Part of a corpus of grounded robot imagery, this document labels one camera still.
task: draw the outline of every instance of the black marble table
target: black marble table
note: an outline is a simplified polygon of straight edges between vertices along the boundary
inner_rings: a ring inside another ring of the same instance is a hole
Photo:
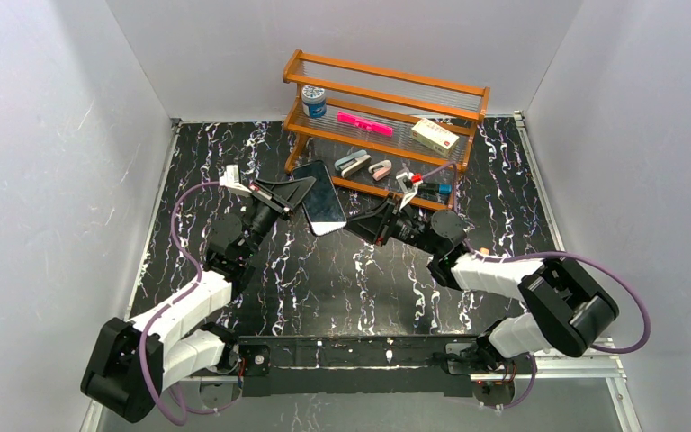
[[[223,167],[232,163],[239,164],[245,184],[256,177],[287,178],[283,165],[294,138],[278,121],[180,127],[131,316],[163,301],[196,273],[168,237],[177,197],[200,182],[218,180]],[[315,140],[303,158],[325,160],[332,172],[332,162],[349,150]],[[371,154],[373,160],[383,159]],[[418,173],[432,169],[392,160],[394,173],[401,166]],[[445,172],[439,181],[451,175]],[[360,181],[372,181],[366,173],[360,176]],[[397,190],[395,179],[386,183]],[[348,214],[378,202],[346,189],[338,189],[338,196]],[[488,118],[479,128],[458,199],[474,247],[497,255],[554,249],[512,118]],[[188,197],[177,219],[188,250],[201,256],[213,219],[224,212],[241,212],[244,205],[243,199],[218,188]],[[291,220],[279,220],[266,237],[254,257],[256,273],[243,294],[209,320],[219,320],[239,335],[388,336],[480,333],[495,320],[523,312],[518,302],[494,294],[436,285],[426,270],[427,258],[397,240],[376,247],[344,230],[314,237],[303,211],[297,211]]]

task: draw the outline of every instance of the blue container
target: blue container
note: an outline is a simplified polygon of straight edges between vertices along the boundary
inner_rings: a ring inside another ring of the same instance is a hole
[[[303,113],[312,119],[321,117],[327,112],[327,97],[323,88],[304,85],[301,89]]]

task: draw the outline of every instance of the smartphone screen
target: smartphone screen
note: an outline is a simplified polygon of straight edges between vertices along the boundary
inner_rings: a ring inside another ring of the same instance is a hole
[[[292,178],[314,177],[317,181],[303,198],[303,210],[315,236],[323,236],[346,225],[346,214],[337,200],[335,187],[324,162],[315,160],[292,170]]]

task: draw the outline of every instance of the cardboard box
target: cardboard box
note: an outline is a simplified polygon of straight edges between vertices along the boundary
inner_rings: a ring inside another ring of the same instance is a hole
[[[428,119],[421,119],[412,127],[412,139],[448,158],[460,137]]]

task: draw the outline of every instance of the shelf rack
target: shelf rack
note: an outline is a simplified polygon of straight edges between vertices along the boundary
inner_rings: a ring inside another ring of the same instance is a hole
[[[467,169],[472,142],[480,122],[486,115],[489,88],[474,87],[441,79],[417,76],[383,67],[367,66],[336,58],[327,58],[302,52],[292,53],[283,71],[285,83],[295,83],[297,96],[284,120],[283,127],[295,132],[296,141],[285,171],[290,174],[309,138],[357,146],[380,151],[401,158],[409,158],[430,165],[441,166],[447,161],[457,164],[460,174]],[[328,90],[327,113],[312,119],[302,110],[301,88],[316,86]],[[393,136],[358,129],[336,120],[337,111],[353,113],[393,128]],[[412,126],[419,117],[402,111],[422,112],[439,117],[451,117],[467,121],[468,126],[455,126],[439,122],[442,127],[460,135],[448,159],[424,147],[410,138]],[[333,176],[335,185],[380,197],[388,191],[368,184],[361,184]],[[412,204],[430,210],[452,207],[455,197],[448,204],[415,198]]]

